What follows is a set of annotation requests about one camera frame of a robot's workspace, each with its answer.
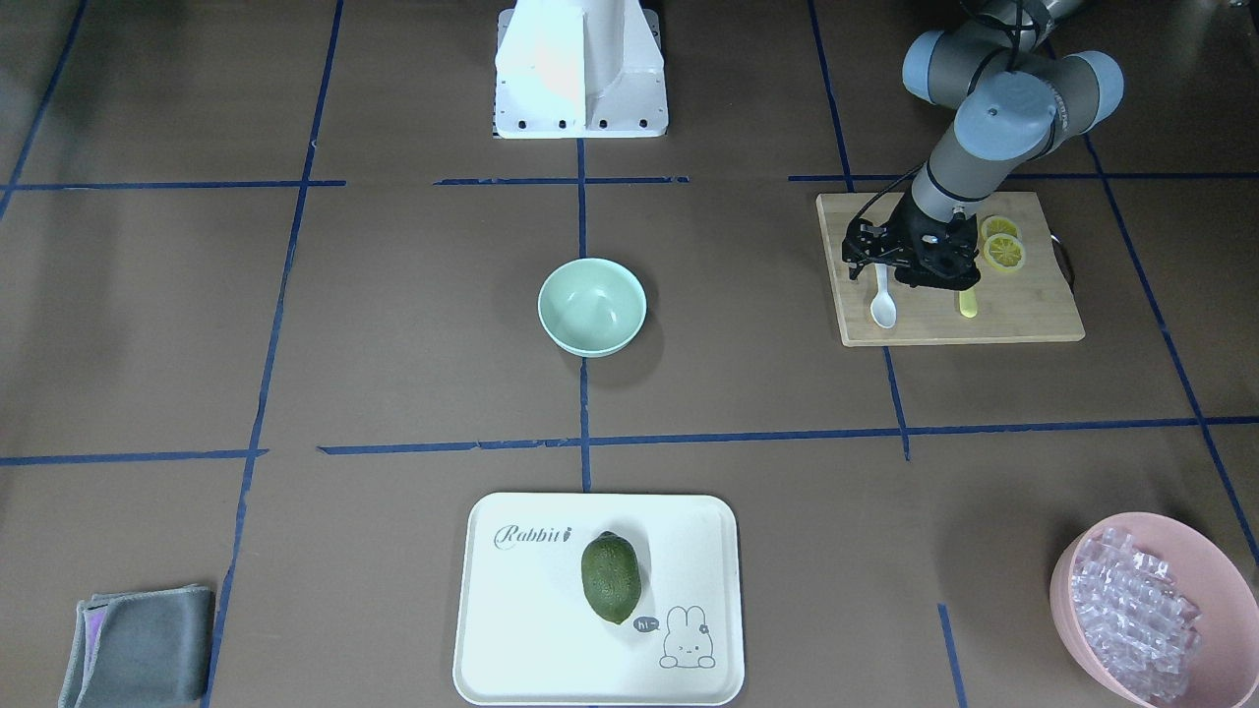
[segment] spoon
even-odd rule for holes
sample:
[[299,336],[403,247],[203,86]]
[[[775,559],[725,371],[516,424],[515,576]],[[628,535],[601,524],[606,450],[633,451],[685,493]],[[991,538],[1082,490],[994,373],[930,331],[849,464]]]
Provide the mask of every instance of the spoon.
[[891,329],[896,326],[896,304],[891,300],[891,294],[888,292],[888,265],[875,263],[874,273],[879,280],[879,295],[875,295],[874,300],[870,301],[870,316],[874,317],[874,324],[883,329]]

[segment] gray cloth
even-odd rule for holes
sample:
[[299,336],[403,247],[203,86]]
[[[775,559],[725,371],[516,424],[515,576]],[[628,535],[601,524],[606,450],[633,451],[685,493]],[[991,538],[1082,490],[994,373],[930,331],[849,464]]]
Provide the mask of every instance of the gray cloth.
[[203,586],[79,602],[59,708],[161,708],[205,693],[214,593]]

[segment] green bowl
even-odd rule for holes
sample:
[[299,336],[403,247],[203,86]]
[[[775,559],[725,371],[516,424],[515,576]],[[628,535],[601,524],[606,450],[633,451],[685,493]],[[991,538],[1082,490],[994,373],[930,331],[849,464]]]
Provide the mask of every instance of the green bowl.
[[628,268],[603,258],[579,258],[555,268],[538,294],[546,334],[578,357],[619,351],[647,319],[647,294]]

